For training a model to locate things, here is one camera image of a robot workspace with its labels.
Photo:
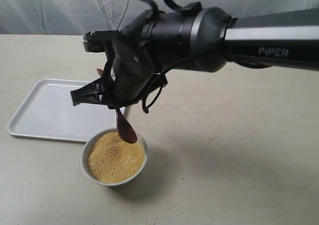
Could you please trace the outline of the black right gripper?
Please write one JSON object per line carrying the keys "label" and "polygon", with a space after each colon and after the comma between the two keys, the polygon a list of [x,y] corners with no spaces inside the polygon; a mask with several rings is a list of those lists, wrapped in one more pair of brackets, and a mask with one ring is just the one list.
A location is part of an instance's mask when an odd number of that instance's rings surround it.
{"label": "black right gripper", "polygon": [[167,85],[163,68],[155,61],[142,32],[153,12],[146,10],[122,30],[111,31],[105,42],[107,63],[102,78],[70,91],[73,106],[107,104],[110,107],[146,102],[147,96]]}

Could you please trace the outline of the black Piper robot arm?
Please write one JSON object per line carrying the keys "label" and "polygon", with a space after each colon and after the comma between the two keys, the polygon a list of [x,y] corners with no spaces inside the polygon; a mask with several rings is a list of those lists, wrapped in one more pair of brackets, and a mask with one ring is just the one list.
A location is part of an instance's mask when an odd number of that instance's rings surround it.
{"label": "black Piper robot arm", "polygon": [[172,69],[217,72],[225,63],[318,70],[319,11],[233,18],[212,7],[194,14],[141,13],[121,30],[83,35],[87,52],[106,54],[103,75],[71,91],[73,105],[110,109],[143,103],[167,85]]}

